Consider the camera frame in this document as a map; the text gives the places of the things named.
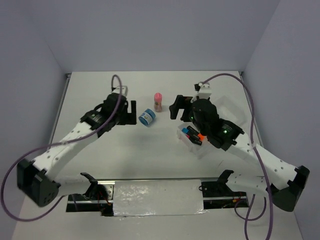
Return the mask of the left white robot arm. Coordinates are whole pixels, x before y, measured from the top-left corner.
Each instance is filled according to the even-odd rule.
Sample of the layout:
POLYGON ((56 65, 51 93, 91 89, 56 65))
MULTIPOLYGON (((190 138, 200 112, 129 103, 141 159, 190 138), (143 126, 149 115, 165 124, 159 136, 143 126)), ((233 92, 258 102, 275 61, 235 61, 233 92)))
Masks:
POLYGON ((57 196, 81 194, 91 200, 107 190, 86 172, 76 179, 58 179, 59 172, 85 147, 98 140, 116 125, 136 125, 136 101, 128 112, 127 86, 113 88, 111 94, 94 109, 85 113, 76 126, 45 153, 17 164, 17 186, 37 206, 45 207, 57 196))

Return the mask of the blue cap highlighter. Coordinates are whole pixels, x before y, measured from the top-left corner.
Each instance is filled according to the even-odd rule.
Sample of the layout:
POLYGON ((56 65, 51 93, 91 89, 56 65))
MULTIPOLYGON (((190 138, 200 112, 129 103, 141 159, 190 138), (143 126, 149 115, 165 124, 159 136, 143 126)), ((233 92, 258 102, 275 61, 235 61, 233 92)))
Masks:
POLYGON ((189 136, 193 135, 193 132, 190 131, 189 129, 185 128, 185 127, 184 127, 181 131, 182 131, 185 135, 189 135, 189 136))

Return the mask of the orange cap highlighter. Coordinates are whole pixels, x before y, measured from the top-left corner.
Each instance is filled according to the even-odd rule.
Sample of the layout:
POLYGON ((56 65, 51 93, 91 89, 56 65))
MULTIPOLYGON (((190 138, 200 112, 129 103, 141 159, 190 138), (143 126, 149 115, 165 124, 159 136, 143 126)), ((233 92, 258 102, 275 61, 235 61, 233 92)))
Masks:
POLYGON ((195 128, 193 128, 192 126, 188 126, 187 127, 187 129, 191 132, 191 133, 193 133, 195 136, 197 136, 197 138, 200 140, 200 141, 203 141, 204 140, 204 136, 201 134, 201 133, 199 133, 195 128))

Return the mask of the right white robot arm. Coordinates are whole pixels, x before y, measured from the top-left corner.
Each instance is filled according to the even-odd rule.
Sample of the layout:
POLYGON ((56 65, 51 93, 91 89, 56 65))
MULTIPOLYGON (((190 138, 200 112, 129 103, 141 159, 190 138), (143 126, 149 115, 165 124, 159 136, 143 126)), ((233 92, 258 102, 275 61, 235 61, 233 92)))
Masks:
POLYGON ((217 190, 223 196, 232 192, 251 192, 268 197, 286 212, 292 212, 305 189, 310 170, 294 166, 273 155, 261 145, 253 145, 250 136, 241 127, 219 117, 217 108, 209 99, 177 95, 169 107, 170 118, 175 120, 183 110, 183 122, 191 122, 215 148, 237 156, 247 164, 260 168, 263 176, 237 174, 227 169, 218 178, 217 190))

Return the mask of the pink cap highlighter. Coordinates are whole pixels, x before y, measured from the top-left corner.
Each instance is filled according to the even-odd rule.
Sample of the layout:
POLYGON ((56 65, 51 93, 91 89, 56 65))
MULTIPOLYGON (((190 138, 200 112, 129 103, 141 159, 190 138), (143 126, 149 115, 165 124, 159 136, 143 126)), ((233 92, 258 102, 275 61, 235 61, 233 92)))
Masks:
POLYGON ((185 136, 195 145, 201 146, 203 143, 198 135, 186 134, 185 136))

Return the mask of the blue tape roll tub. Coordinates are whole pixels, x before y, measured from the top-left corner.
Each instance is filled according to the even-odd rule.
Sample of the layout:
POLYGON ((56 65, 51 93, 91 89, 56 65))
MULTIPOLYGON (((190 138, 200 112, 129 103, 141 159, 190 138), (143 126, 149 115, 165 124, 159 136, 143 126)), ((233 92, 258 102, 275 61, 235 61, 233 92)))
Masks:
POLYGON ((156 118, 156 114, 149 108, 147 108, 139 117, 138 120, 141 124, 148 127, 156 118))

